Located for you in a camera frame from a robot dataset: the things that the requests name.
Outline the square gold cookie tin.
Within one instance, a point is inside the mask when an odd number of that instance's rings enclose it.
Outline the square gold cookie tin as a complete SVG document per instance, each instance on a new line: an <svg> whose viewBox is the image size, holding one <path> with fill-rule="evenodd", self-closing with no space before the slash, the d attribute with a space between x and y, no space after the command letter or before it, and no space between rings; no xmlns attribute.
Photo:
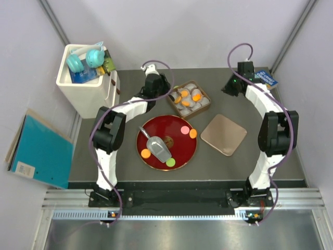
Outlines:
<svg viewBox="0 0 333 250"><path fill-rule="evenodd" d="M171 96L173 96L175 99L180 95L180 90L188 90L189 95L185 98L182 98L181 102L178 104L175 104L171 100ZM201 94L202 99L198 102L195 102L192 100L192 96L196 94ZM181 117L182 119L188 120L204 111L209 109L211 105L211 99L207 95L207 93L199 86L199 84L194 81L190 80L182 85L179 85L178 88L173 89L172 92L168 95L168 101L171 104L171 107L175 110L177 115ZM190 102L189 107L185 107L182 105L182 101L188 101Z"/></svg>

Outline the orange fish-shaped cookie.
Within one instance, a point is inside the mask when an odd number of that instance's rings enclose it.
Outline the orange fish-shaped cookie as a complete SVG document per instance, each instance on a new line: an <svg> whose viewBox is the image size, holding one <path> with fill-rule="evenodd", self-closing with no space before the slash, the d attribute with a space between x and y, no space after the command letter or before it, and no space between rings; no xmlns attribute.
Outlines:
<svg viewBox="0 0 333 250"><path fill-rule="evenodd" d="M198 102L202 99L202 95L201 94L196 94L194 96L192 96L192 100L195 102Z"/></svg>

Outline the gold tin lid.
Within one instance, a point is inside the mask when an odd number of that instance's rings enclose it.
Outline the gold tin lid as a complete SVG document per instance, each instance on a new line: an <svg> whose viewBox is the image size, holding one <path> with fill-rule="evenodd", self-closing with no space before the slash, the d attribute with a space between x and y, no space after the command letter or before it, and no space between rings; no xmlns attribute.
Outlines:
<svg viewBox="0 0 333 250"><path fill-rule="evenodd" d="M227 117L216 115L203 130L201 139L225 156L231 156L247 135L247 130Z"/></svg>

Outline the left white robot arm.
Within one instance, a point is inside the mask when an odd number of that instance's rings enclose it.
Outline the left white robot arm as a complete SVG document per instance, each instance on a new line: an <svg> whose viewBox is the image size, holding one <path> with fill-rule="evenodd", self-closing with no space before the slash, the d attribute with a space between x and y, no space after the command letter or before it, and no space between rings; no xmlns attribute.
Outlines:
<svg viewBox="0 0 333 250"><path fill-rule="evenodd" d="M172 82L168 82L165 74L159 73L156 63L171 67L160 60L148 60L141 70L145 73L144 86L131 99L116 104L110 108L101 107L96 115L94 125L88 140L88 148L98 167L98 178L94 192L100 195L100 200L106 206L119 202L122 208L123 200L116 188L117 152L121 147L125 134L126 123L139 115L149 112L156 102L166 98L174 88L174 74L171 71Z"/></svg>

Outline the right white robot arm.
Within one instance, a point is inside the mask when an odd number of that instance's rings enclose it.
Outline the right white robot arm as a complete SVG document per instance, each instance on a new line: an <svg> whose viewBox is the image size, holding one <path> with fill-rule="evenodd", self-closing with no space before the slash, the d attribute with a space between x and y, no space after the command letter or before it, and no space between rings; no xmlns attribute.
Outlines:
<svg viewBox="0 0 333 250"><path fill-rule="evenodd" d="M261 115L262 124L258 135L260 155L257 164L246 179L241 197L230 197L229 200L238 202L239 206L255 206L268 199L276 169L289 158L297 145L299 115L294 110L287 110L263 80L256 77L249 58L238 62L232 73L222 91L230 96L243 94Z"/></svg>

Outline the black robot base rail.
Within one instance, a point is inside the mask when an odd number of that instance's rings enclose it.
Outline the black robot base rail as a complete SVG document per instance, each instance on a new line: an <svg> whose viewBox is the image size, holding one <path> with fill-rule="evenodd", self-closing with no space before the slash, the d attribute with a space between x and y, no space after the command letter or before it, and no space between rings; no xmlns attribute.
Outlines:
<svg viewBox="0 0 333 250"><path fill-rule="evenodd" d="M254 190L246 181L119 182L115 191L94 186L91 208L122 208L123 215L230 215L236 208L261 211L273 205L268 188Z"/></svg>

